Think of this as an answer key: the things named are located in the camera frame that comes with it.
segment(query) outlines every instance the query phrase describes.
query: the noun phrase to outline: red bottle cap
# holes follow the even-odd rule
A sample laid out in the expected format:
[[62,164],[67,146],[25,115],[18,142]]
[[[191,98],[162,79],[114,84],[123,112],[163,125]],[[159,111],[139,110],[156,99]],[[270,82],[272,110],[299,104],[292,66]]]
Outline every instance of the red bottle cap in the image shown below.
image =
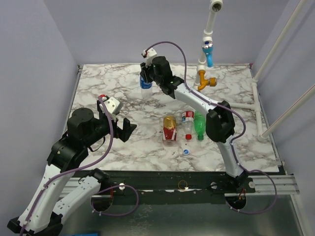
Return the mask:
[[191,134],[187,134],[187,135],[186,135],[186,139],[187,139],[187,140],[190,140],[191,138],[192,138]]

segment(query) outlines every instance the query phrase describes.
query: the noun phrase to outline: yellow valve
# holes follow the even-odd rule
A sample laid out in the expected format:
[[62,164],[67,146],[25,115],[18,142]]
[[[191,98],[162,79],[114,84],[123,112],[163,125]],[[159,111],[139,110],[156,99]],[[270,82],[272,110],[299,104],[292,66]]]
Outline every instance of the yellow valve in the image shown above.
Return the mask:
[[208,80],[205,79],[205,71],[204,70],[199,70],[198,74],[200,77],[200,86],[198,86],[198,91],[203,90],[207,85],[214,87],[217,85],[217,79],[212,77]]

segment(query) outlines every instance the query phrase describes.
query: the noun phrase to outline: clear plastic bottle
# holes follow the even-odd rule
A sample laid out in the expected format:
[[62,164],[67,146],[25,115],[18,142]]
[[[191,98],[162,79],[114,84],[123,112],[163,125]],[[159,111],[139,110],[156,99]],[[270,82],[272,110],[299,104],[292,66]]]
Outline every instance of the clear plastic bottle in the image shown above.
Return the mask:
[[187,140],[192,139],[193,117],[193,111],[186,111],[182,113],[182,124],[185,131],[185,138]]
[[199,141],[203,140],[206,131],[206,118],[198,111],[195,111],[194,127]]
[[140,75],[140,87],[142,98],[152,97],[152,82],[146,83]]

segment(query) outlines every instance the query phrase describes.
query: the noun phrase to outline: gray wall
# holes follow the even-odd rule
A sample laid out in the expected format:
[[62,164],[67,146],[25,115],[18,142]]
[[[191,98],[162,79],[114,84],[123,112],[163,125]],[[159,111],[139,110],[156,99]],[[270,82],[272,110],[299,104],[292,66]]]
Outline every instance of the gray wall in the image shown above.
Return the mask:
[[[253,65],[257,72],[274,41],[297,5],[291,0],[273,34],[266,41]],[[262,75],[258,90],[269,123],[273,123],[315,83],[315,3],[308,0],[297,22],[288,33]],[[315,233],[315,97],[274,132],[281,160],[294,173],[304,206]]]
[[[215,63],[254,62],[288,0],[223,0],[214,28]],[[210,0],[45,0],[78,63],[141,61],[151,44],[178,43],[197,63]],[[171,45],[158,47],[183,62]]]
[[0,234],[30,202],[62,133],[76,63],[42,0],[1,1]]

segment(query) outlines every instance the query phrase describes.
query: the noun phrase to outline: green bottle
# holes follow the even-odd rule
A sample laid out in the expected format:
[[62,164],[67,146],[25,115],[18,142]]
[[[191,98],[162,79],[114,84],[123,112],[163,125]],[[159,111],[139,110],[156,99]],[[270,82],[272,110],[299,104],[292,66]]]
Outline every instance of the green bottle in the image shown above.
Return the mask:
[[206,131],[206,118],[198,111],[195,111],[195,117],[193,120],[195,131],[199,141],[203,140],[203,134]]

